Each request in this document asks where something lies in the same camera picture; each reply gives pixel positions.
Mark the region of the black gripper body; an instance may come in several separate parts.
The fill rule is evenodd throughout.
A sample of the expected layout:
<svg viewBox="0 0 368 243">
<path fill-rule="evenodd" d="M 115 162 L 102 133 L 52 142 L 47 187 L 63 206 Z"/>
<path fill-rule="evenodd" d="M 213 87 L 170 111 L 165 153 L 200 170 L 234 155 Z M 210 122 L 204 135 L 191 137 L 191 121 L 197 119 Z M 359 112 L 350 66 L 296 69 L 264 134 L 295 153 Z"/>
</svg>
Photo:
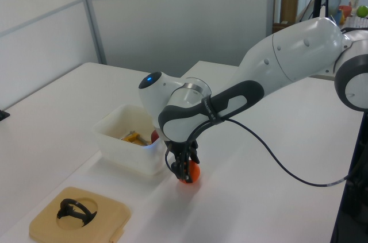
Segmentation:
<svg viewBox="0 0 368 243">
<path fill-rule="evenodd" d="M 182 153 L 191 154 L 193 152 L 196 152 L 197 148 L 198 148 L 198 143 L 196 140 L 186 141 L 186 142 L 168 141 L 169 152 L 175 155 L 180 155 Z"/>
</svg>

